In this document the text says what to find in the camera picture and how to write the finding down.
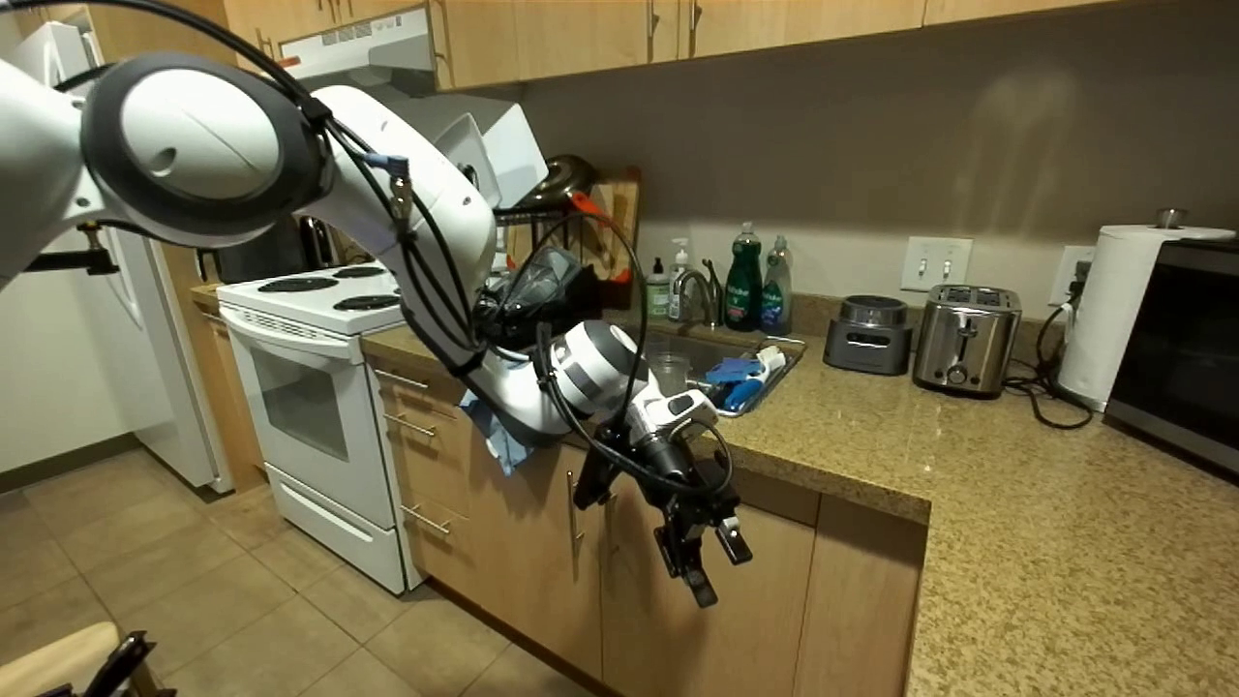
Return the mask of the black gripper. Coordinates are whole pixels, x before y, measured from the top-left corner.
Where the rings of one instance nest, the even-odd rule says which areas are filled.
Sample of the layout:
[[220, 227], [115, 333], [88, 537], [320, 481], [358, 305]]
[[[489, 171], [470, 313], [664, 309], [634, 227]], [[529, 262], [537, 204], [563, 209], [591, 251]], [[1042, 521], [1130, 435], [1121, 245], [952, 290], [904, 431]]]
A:
[[733, 489], [727, 451], [718, 449], [709, 460], [697, 460], [683, 435], [633, 440], [619, 431], [606, 431], [589, 440], [573, 504], [606, 504], [619, 473], [629, 473], [644, 498], [664, 511], [656, 543], [668, 574], [690, 583], [697, 606], [713, 606], [718, 588], [702, 564], [702, 529], [718, 529], [733, 564], [754, 558], [735, 515], [741, 494]]

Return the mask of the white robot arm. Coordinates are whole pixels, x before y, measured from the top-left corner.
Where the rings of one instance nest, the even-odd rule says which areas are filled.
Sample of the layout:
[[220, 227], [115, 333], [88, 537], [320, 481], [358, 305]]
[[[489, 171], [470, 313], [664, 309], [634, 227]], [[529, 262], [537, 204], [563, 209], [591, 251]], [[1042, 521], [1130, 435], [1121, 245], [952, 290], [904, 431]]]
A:
[[351, 237], [399, 282], [403, 321], [460, 378], [500, 460], [581, 438], [573, 498], [634, 481], [664, 511], [668, 574], [718, 598], [702, 544], [735, 564], [750, 544], [733, 464], [690, 446], [718, 422], [713, 398], [656, 383], [589, 262], [536, 251], [500, 277], [496, 204], [385, 102], [189, 55], [123, 59], [82, 91], [0, 64], [0, 285], [44, 272], [71, 227], [240, 249], [297, 216]]

